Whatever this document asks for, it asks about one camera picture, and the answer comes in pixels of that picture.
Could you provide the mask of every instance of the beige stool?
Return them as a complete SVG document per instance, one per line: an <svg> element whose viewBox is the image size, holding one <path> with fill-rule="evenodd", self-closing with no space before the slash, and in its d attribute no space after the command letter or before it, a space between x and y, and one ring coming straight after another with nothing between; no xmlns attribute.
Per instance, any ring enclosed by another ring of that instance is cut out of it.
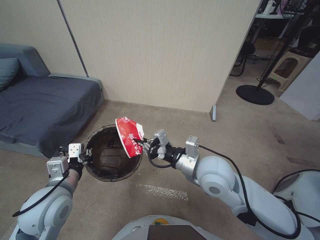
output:
<svg viewBox="0 0 320 240"><path fill-rule="evenodd" d="M281 84L279 90L284 92L313 57L313 52L307 53L297 48L291 48L282 58L280 58L268 78L272 78L279 82Z"/></svg>

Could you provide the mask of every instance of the yellow sticker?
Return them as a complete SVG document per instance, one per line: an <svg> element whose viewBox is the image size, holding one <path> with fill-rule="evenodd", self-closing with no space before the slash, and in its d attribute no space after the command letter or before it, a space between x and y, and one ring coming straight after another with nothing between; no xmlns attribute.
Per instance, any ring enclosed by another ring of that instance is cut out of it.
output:
<svg viewBox="0 0 320 240"><path fill-rule="evenodd" d="M169 224L169 222L167 220L165 220L164 218L157 218L152 223L152 225L162 225L162 224Z"/></svg>

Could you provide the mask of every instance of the red paper cup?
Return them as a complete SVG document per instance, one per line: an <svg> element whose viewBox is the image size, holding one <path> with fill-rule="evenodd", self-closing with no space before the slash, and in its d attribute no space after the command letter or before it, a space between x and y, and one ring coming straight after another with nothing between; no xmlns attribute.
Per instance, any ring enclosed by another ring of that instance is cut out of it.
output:
<svg viewBox="0 0 320 240"><path fill-rule="evenodd" d="M142 154L140 147L134 139L143 140L142 125L132 121L127 117L117 118L116 127L124 150L129 158Z"/></svg>

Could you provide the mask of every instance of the trash bin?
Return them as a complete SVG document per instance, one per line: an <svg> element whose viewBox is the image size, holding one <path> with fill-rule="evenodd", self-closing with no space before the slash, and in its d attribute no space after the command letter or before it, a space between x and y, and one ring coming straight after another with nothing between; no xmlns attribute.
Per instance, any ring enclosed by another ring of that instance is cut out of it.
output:
<svg viewBox="0 0 320 240"><path fill-rule="evenodd" d="M92 160L87 171L103 182L117 182L130 177L139 167L142 154L129 158L121 144L115 124L95 131L84 145L92 148Z"/></svg>

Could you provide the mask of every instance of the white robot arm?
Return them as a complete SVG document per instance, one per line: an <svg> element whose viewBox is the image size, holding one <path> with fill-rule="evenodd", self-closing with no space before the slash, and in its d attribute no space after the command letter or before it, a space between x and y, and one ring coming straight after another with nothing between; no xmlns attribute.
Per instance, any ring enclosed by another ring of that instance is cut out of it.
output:
<svg viewBox="0 0 320 240"><path fill-rule="evenodd" d="M160 130L154 134L154 139L140 144L151 164L159 167L152 162L156 156L168 161L167 166L179 169L187 180L200 186L208 195L220 198L236 217L263 239L314 239L281 200L252 179L235 173L226 160L218 156L200 160L199 147L214 151L199 145L197 137L190 136L182 150L172 147L165 131Z"/></svg>
<svg viewBox="0 0 320 240"><path fill-rule="evenodd" d="M73 193L82 175L82 150L82 143L70 144L69 158L53 157L47 162L49 182L13 215L18 216L18 224L10 240L57 239L71 212Z"/></svg>

